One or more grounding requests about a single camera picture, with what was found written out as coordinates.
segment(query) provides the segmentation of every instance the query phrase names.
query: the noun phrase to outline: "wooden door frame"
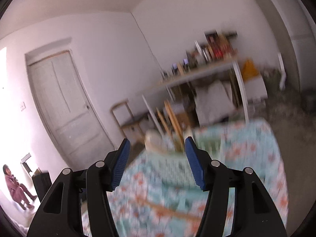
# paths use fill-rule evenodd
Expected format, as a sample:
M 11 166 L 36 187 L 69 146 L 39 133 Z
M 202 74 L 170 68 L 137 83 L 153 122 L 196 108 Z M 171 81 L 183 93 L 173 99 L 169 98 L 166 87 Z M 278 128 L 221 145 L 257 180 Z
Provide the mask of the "wooden door frame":
M 41 61 L 44 61 L 44 60 L 47 60 L 47 59 L 50 59 L 50 58 L 53 58 L 53 57 L 62 55 L 62 54 L 64 54 L 64 53 L 69 53 L 70 58 L 71 58 L 71 61 L 72 61 L 72 64 L 73 64 L 73 67 L 74 67 L 75 72 L 76 72 L 76 74 L 77 74 L 77 77 L 78 77 L 78 79 L 79 79 L 79 83 L 80 83 L 80 85 L 81 85 L 81 87 L 82 87 L 82 89 L 83 89 L 84 94 L 86 95 L 86 98 L 87 98 L 87 100 L 88 100 L 88 102 L 89 102 L 89 105 L 90 105 L 91 109 L 93 110 L 93 112 L 94 112 L 94 114 L 95 114 L 95 116 L 96 116 L 96 118 L 97 118 L 97 120 L 98 120 L 98 122 L 99 122 L 99 124 L 100 124 L 100 126 L 101 126 L 101 128 L 102 128 L 102 130 L 103 130 L 103 132 L 104 132 L 104 134 L 107 136 L 107 138 L 109 139 L 111 145 L 113 146 L 113 149 L 115 149 L 115 146 L 114 146 L 112 140 L 110 139 L 108 133 L 106 132 L 106 130 L 105 130 L 103 124 L 101 123 L 100 118 L 99 118 L 99 116 L 97 115 L 97 113 L 96 113 L 96 111 L 95 111 L 95 109 L 94 109 L 94 106 L 92 105 L 92 103 L 91 103 L 91 101 L 90 101 L 89 96 L 87 95 L 87 92 L 86 92 L 86 90 L 85 90 L 85 88 L 84 88 L 84 86 L 83 86 L 83 83 L 82 83 L 82 81 L 81 81 L 80 75 L 79 75 L 79 73 L 78 73 L 77 67 L 76 67 L 75 62 L 74 62 L 74 60 L 73 60 L 72 51 L 71 51 L 71 50 L 63 50 L 63 51 L 60 51 L 60 52 L 58 52 L 58 53 L 54 53 L 54 54 L 52 54 L 52 55 L 49 55 L 49 56 L 47 56 L 47 57 L 45 57 L 45 58 L 42 58 L 42 59 L 40 59 L 39 61 L 33 62 L 33 63 L 31 63 L 30 65 L 26 65 L 27 78 L 28 78 L 28 81 L 29 81 L 29 85 L 30 85 L 32 97 L 33 97 L 33 100 L 34 100 L 34 103 L 35 103 L 37 112 L 38 112 L 38 114 L 39 114 L 39 116 L 40 116 L 40 119 L 41 119 L 43 125 L 44 125 L 44 128 L 45 128 L 45 130 L 46 130 L 48 136 L 50 137 L 52 143 L 54 144 L 56 150 L 57 150 L 58 153 L 60 154 L 60 156 L 61 156 L 61 157 L 63 158 L 63 160 L 68 164 L 69 167 L 74 168 L 74 165 L 72 164 L 72 162 L 69 161 L 69 159 L 67 158 L 66 155 L 64 155 L 63 149 L 60 147 L 60 145 L 59 145 L 58 142 L 56 141 L 55 136 L 53 135 L 53 132 L 51 131 L 51 129 L 50 129 L 49 126 L 48 126 L 48 123 L 47 123 L 47 121 L 46 121 L 46 119 L 45 119 L 45 117 L 44 117 L 44 114 L 43 114 L 43 112 L 42 112 L 42 109 L 40 108 L 40 103 L 39 103 L 39 101 L 38 101 L 38 99 L 37 99 L 36 92 L 35 92 L 35 88 L 34 88 L 33 79 L 32 79 L 32 77 L 31 77 L 30 70 L 29 70 L 30 66 L 32 66 L 32 65 L 34 65 L 34 64 L 36 64 L 36 63 L 39 63 L 39 62 L 41 62 Z

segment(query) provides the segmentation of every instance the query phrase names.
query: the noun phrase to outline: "black hair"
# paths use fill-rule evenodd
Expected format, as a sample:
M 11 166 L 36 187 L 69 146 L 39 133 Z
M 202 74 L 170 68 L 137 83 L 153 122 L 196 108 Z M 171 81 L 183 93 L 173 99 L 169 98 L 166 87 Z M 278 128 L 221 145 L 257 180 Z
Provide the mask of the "black hair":
M 3 165 L 3 173 L 4 173 L 5 175 L 7 175 L 6 169 L 9 169 L 9 167 L 5 164 L 5 165 Z

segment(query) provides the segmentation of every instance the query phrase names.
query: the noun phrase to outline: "white table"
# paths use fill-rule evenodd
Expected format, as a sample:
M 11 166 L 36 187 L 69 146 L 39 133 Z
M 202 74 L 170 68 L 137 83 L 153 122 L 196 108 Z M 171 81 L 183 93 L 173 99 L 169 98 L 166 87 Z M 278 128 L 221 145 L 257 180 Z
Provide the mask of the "white table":
M 197 69 L 193 69 L 184 75 L 179 75 L 179 76 L 176 76 L 174 78 L 171 78 L 171 79 L 168 79 L 165 81 L 161 81 L 157 85 L 152 86 L 152 87 L 140 92 L 140 94 L 142 95 L 143 100 L 148 108 L 148 111 L 149 111 L 158 131 L 160 132 L 160 134 L 163 135 L 162 128 L 161 128 L 153 110 L 151 109 L 150 105 L 148 104 L 148 102 L 145 98 L 145 95 L 150 95 L 150 94 L 153 94 L 153 93 L 156 93 L 158 91 L 166 89 L 168 91 L 168 94 L 170 95 L 171 99 L 173 99 L 171 92 L 170 92 L 171 87 L 177 86 L 177 85 L 180 85 L 180 84 L 192 81 L 192 80 L 196 80 L 199 78 L 207 77 L 207 76 L 210 76 L 210 75 L 218 73 L 218 72 L 226 71 L 226 70 L 229 70 L 231 68 L 234 69 L 234 72 L 236 74 L 238 86 L 239 86 L 240 93 L 241 93 L 241 100 L 242 100 L 242 104 L 244 107 L 245 121 L 246 121 L 246 123 L 248 123 L 249 122 L 248 109 L 247 109 L 248 101 L 247 101 L 247 97 L 246 97 L 244 81 L 242 80 L 242 77 L 241 77 L 241 72 L 240 72 L 240 69 L 238 66 L 237 57 L 232 57 L 231 59 L 209 63 L 205 66 L 201 66 L 201 67 L 198 67 Z

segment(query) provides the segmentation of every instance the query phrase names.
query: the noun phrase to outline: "table leg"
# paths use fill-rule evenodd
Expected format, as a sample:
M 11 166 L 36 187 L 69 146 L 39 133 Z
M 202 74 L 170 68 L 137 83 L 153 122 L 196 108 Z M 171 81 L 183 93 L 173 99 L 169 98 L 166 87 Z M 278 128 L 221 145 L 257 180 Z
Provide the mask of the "table leg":
M 233 61 L 233 67 L 234 67 L 234 71 L 235 71 L 235 74 L 236 74 L 236 77 L 237 77 L 238 86 L 239 86 L 239 89 L 240 89 L 242 105 L 244 107 L 244 113 L 245 113 L 245 121 L 246 121 L 246 123 L 249 123 L 248 100 L 247 100 L 247 96 L 246 96 L 246 90 L 245 90 L 245 86 L 244 86 L 244 81 L 242 80 L 241 72 L 240 72 L 238 63 L 236 61 Z
M 153 119 L 153 121 L 154 121 L 154 123 L 155 123 L 155 125 L 156 125 L 156 127 L 157 127 L 157 129 L 159 131 L 159 133 L 161 134 L 161 136 L 163 136 L 164 133 L 163 133 L 162 128 L 161 128 L 161 126 L 160 126 L 160 124 L 159 124 L 159 122 L 158 122 L 158 120 L 157 120 L 157 118 L 155 116 L 155 113 L 153 112 L 153 110 L 149 106 L 149 104 L 146 101 L 145 96 L 143 94 L 142 94 L 142 97 L 143 97 L 144 103 L 145 103 L 145 105 L 146 105 L 146 107 L 147 107 L 147 109 L 149 111 L 149 114 L 150 114 L 151 118 Z

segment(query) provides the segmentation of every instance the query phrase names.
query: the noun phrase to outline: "white wall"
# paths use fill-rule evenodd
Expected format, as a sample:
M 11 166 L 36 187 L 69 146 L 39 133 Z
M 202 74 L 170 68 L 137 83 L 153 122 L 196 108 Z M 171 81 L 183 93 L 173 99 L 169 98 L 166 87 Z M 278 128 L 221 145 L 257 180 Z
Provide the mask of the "white wall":
M 7 47 L 8 91 L 12 98 L 8 116 L 18 122 L 15 143 L 10 149 L 20 149 L 25 154 L 30 152 L 38 166 L 50 172 L 52 181 L 67 164 L 56 151 L 36 110 L 25 54 L 62 39 L 71 40 L 68 48 L 79 76 L 115 145 L 120 144 L 122 136 L 109 114 L 110 107 L 160 79 L 159 70 L 130 13 L 61 16 L 23 28 L 0 40 L 0 50 Z M 20 111 L 22 101 L 26 109 Z M 138 109 L 143 108 L 140 102 Z
M 214 29 L 237 31 L 232 45 L 241 58 L 278 66 L 276 40 L 255 0 L 143 0 L 132 13 L 164 69 Z
M 19 148 L 16 149 L 15 135 L 19 131 L 17 127 L 18 121 L 16 118 L 8 119 L 8 114 L 12 106 L 7 92 L 6 76 L 6 48 L 3 48 L 0 50 L 0 205 L 11 218 L 14 218 L 19 224 L 26 226 L 27 219 L 25 213 L 22 213 L 22 209 L 19 211 L 18 207 L 15 206 L 15 202 L 12 200 L 7 188 L 4 174 L 2 173 L 2 166 L 7 164 L 15 177 L 17 177 L 21 183 L 30 187 L 30 181 L 27 181 L 27 178 L 30 180 L 30 177 L 24 173 L 19 159 L 16 158 L 23 158 L 25 156 L 23 152 L 25 151 Z

